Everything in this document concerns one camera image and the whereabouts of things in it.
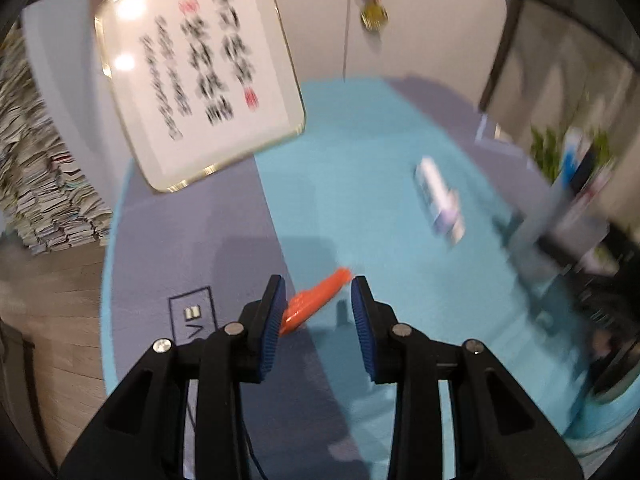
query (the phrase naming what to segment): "table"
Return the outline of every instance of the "table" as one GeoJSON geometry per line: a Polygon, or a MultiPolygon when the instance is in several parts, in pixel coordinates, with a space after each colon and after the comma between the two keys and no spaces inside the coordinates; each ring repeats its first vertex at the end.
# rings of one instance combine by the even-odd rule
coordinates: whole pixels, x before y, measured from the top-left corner
{"type": "MultiPolygon", "coordinates": [[[[488,118],[423,79],[309,82],[302,91],[308,124],[292,142],[175,194],[154,193],[132,168],[103,280],[108,388],[156,338],[187,342],[236,320],[270,274],[285,278],[290,298],[348,266],[431,338],[484,341],[564,433],[584,384],[586,327],[560,281],[523,288],[497,229],[511,217],[504,196],[520,207],[546,189],[527,157],[496,144],[488,118]],[[466,235],[454,248],[434,234],[414,184],[425,155],[460,194],[466,235]],[[192,304],[202,329],[186,326],[192,304]]],[[[283,338],[273,371],[242,394],[270,478],[386,478],[395,390],[364,371],[346,290],[283,338]]],[[[446,402],[443,422],[451,478],[446,402]]]]}

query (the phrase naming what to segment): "wooden floor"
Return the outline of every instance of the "wooden floor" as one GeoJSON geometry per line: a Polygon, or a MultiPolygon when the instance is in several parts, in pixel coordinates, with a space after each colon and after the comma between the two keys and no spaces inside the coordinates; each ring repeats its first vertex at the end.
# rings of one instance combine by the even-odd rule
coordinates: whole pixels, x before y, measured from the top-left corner
{"type": "Polygon", "coordinates": [[[98,311],[104,248],[31,256],[0,238],[0,317],[32,341],[40,414],[58,464],[106,398],[98,311]]]}

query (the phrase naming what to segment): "orange toy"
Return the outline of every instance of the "orange toy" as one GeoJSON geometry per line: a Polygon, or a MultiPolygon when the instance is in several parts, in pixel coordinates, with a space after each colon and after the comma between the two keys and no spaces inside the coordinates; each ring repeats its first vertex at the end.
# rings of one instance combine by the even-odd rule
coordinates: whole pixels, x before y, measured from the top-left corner
{"type": "Polygon", "coordinates": [[[280,335],[297,329],[313,314],[325,306],[329,300],[351,281],[351,271],[340,267],[327,279],[322,280],[314,288],[297,293],[282,316],[280,335]]]}

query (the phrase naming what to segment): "stack of papers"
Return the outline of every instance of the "stack of papers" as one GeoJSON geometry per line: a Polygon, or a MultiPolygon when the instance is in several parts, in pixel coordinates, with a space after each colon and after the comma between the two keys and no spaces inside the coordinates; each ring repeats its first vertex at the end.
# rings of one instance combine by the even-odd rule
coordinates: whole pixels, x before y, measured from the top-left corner
{"type": "Polygon", "coordinates": [[[47,115],[15,26],[0,48],[0,207],[34,254],[109,241],[111,211],[47,115]]]}

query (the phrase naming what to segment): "metal screw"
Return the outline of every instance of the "metal screw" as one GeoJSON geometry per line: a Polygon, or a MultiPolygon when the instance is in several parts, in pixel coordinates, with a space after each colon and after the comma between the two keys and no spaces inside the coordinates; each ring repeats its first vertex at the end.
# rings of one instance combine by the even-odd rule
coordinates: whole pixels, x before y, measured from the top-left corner
{"type": "Polygon", "coordinates": [[[159,354],[165,353],[169,348],[171,348],[171,341],[168,339],[157,339],[154,342],[154,352],[159,354]]]}
{"type": "Polygon", "coordinates": [[[225,325],[225,332],[229,335],[239,335],[244,330],[242,323],[233,322],[225,325]]]}
{"type": "Polygon", "coordinates": [[[476,355],[481,354],[482,351],[484,351],[484,345],[477,339],[469,339],[465,343],[465,348],[476,355]]]}
{"type": "Polygon", "coordinates": [[[404,323],[397,323],[391,327],[391,332],[399,337],[407,337],[411,335],[411,327],[404,323]]]}

